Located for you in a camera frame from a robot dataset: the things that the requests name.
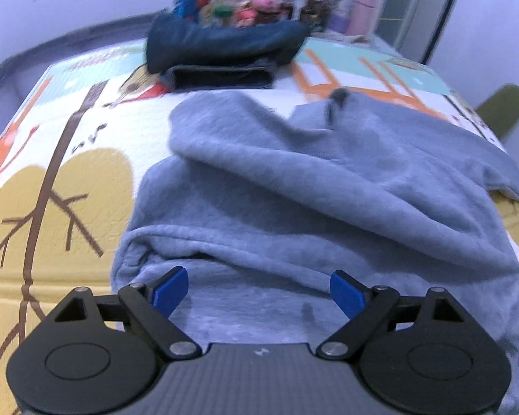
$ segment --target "pink bottle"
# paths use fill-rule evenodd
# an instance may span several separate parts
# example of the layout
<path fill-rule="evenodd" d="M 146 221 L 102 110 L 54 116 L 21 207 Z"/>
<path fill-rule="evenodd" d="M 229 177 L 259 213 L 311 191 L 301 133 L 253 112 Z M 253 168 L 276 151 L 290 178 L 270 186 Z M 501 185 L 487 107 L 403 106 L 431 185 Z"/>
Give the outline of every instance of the pink bottle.
<path fill-rule="evenodd" d="M 350 26 L 347 36 L 367 36 L 372 25 L 372 19 L 376 15 L 376 0 L 355 0 L 350 15 Z"/>

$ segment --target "brown tree trunk print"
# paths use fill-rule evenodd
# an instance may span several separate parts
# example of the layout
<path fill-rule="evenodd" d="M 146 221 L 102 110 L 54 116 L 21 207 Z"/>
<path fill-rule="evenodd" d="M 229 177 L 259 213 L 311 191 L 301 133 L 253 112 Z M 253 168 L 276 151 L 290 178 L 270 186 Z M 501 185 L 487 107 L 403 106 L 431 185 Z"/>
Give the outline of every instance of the brown tree trunk print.
<path fill-rule="evenodd" d="M 81 108 L 72 116 L 70 116 L 69 120 L 67 121 L 64 127 L 64 131 L 62 132 L 61 137 L 56 145 L 56 148 L 54 149 L 54 153 L 52 154 L 50 164 L 48 165 L 48 168 L 44 175 L 43 183 L 40 187 L 39 196 L 36 200 L 35 208 L 24 217 L 2 220 L 3 224 L 13 224 L 14 227 L 6 235 L 6 237 L 4 237 L 3 241 L 0 242 L 0 267 L 4 266 L 4 258 L 6 256 L 8 242 L 12 238 L 12 236 L 15 235 L 15 233 L 19 231 L 27 223 L 31 222 L 31 226 L 29 228 L 29 236 L 27 239 L 25 256 L 23 261 L 24 283 L 21 286 L 22 301 L 19 304 L 19 318 L 18 322 L 15 324 L 15 326 L 13 326 L 9 334 L 6 336 L 6 338 L 0 345 L 0 361 L 4 356 L 4 353 L 6 352 L 8 346 L 14 341 L 15 337 L 19 338 L 19 343 L 25 340 L 28 306 L 31 307 L 31 309 L 34 311 L 34 313 L 36 313 L 40 320 L 43 320 L 46 316 L 42 308 L 40 307 L 40 302 L 33 295 L 31 295 L 30 288 L 33 285 L 33 263 L 35 258 L 36 243 L 39 239 L 40 228 L 43 223 L 44 212 L 46 210 L 46 205 L 48 204 L 48 202 L 53 202 L 69 217 L 70 221 L 67 230 L 68 232 L 66 241 L 66 251 L 69 251 L 71 247 L 73 227 L 77 227 L 77 229 L 83 235 L 85 241 L 90 245 L 90 247 L 94 250 L 98 257 L 101 257 L 103 255 L 103 250 L 98 244 L 98 242 L 93 238 L 92 234 L 90 234 L 89 230 L 84 226 L 83 222 L 77 217 L 77 214 L 74 213 L 70 208 L 71 203 L 81 199 L 85 199 L 88 196 L 88 194 L 72 196 L 69 198 L 62 198 L 53 190 L 53 186 L 57 173 L 60 169 L 61 162 L 67 151 L 67 147 L 69 146 L 73 138 L 73 135 L 75 134 L 75 131 L 81 121 L 81 118 L 87 110 L 94 106 L 98 97 L 104 90 L 106 83 L 107 81 L 93 85 L 87 93 L 83 101 L 83 104 L 81 105 Z M 12 415 L 16 413 L 20 413 L 20 411 L 16 409 Z"/>

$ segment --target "teal patterned area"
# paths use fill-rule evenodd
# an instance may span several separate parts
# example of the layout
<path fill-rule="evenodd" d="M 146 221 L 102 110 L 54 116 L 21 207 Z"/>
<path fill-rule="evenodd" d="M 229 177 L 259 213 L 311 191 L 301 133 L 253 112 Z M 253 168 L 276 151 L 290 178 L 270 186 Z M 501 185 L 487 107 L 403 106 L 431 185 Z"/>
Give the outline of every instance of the teal patterned area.
<path fill-rule="evenodd" d="M 447 95 L 450 93 L 450 88 L 429 67 L 417 64 L 416 62 L 385 55 L 365 48 L 342 45 L 315 38 L 308 39 L 296 57 L 297 62 L 311 63 L 309 57 L 304 53 L 304 50 L 308 48 L 313 50 L 329 69 L 377 79 L 377 77 L 359 61 L 360 57 L 364 57 L 373 65 L 376 65 L 378 62 L 386 63 L 412 90 L 431 92 L 438 95 Z M 400 62 L 415 67 L 417 70 L 411 70 L 410 68 L 397 65 L 397 63 Z M 383 68 L 376 68 L 389 82 L 397 84 Z"/>
<path fill-rule="evenodd" d="M 144 63 L 145 41 L 120 44 L 100 49 L 52 65 L 45 78 L 53 79 L 39 98 L 39 105 L 108 81 L 131 74 Z"/>

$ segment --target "orange giraffe print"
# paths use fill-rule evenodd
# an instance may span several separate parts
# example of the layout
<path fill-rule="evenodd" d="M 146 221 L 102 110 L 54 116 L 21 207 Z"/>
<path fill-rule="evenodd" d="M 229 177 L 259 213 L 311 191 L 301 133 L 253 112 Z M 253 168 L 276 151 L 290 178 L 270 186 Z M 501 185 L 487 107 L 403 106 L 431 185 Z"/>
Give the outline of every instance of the orange giraffe print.
<path fill-rule="evenodd" d="M 48 84 L 50 84 L 51 80 L 52 78 L 48 78 L 40 85 L 40 87 L 29 100 L 27 106 L 25 106 L 25 108 L 21 112 L 21 115 L 17 118 L 17 120 L 11 123 L 6 128 L 6 132 L 4 132 L 4 134 L 0 136 L 0 173 L 2 173 L 6 168 L 8 168 L 10 164 L 15 160 L 15 158 L 19 156 L 21 151 L 23 151 L 23 148 L 26 147 L 26 145 L 29 143 L 29 140 L 38 129 L 38 126 L 35 126 L 31 129 L 31 131 L 29 131 L 29 136 L 27 137 L 23 145 L 19 148 L 15 155 L 6 164 L 4 164 L 6 158 L 8 157 L 8 154 L 11 151 L 11 147 L 13 146 L 15 139 L 18 135 L 19 126 L 21 125 L 21 122 L 25 119 L 25 117 L 27 117 L 27 114 L 33 108 L 37 100 L 40 98 L 40 95 L 43 94 L 46 87 L 48 87 Z"/>
<path fill-rule="evenodd" d="M 311 85 L 300 66 L 295 61 L 293 61 L 291 63 L 292 75 L 302 92 L 304 92 L 306 95 L 316 96 L 319 99 L 326 99 L 333 90 L 338 89 L 339 87 L 344 87 L 327 68 L 324 62 L 322 62 L 322 60 L 313 51 L 311 51 L 311 49 L 306 49 L 304 53 L 306 53 L 311 59 L 311 62 L 313 62 L 316 67 L 321 70 L 321 73 L 325 76 L 327 83 Z M 375 98 L 386 103 L 398 104 L 400 106 L 419 110 L 420 112 L 424 112 L 431 116 L 448 121 L 444 115 L 427 107 L 421 101 L 421 99 L 419 99 L 419 97 L 416 96 L 414 92 L 407 86 L 407 84 L 405 84 L 405 82 L 400 79 L 400 77 L 398 77 L 397 74 L 394 73 L 385 63 L 379 62 L 379 65 L 392 77 L 393 80 L 395 80 L 406 90 L 408 95 L 402 95 L 400 92 L 398 92 L 396 88 L 394 88 L 394 86 L 390 83 L 390 81 L 387 80 L 385 76 L 379 70 L 377 70 L 377 68 L 366 58 L 360 57 L 359 60 L 371 71 L 371 73 L 377 77 L 380 82 L 385 85 L 385 87 L 388 89 L 388 92 L 364 89 L 361 87 L 346 87 L 347 89 L 353 92 L 364 93 L 371 98 Z"/>

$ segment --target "metal screw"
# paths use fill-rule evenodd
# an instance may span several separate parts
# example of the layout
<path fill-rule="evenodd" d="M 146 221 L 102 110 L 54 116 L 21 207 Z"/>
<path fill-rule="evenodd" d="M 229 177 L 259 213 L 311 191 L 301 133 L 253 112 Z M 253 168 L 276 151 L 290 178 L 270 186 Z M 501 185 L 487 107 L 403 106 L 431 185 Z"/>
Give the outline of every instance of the metal screw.
<path fill-rule="evenodd" d="M 190 356 L 196 352 L 196 345 L 189 341 L 177 341 L 173 343 L 169 347 L 169 351 L 171 351 L 175 356 Z"/>
<path fill-rule="evenodd" d="M 348 347 L 339 341 L 328 341 L 321 345 L 321 351 L 327 356 L 340 357 L 348 352 Z"/>

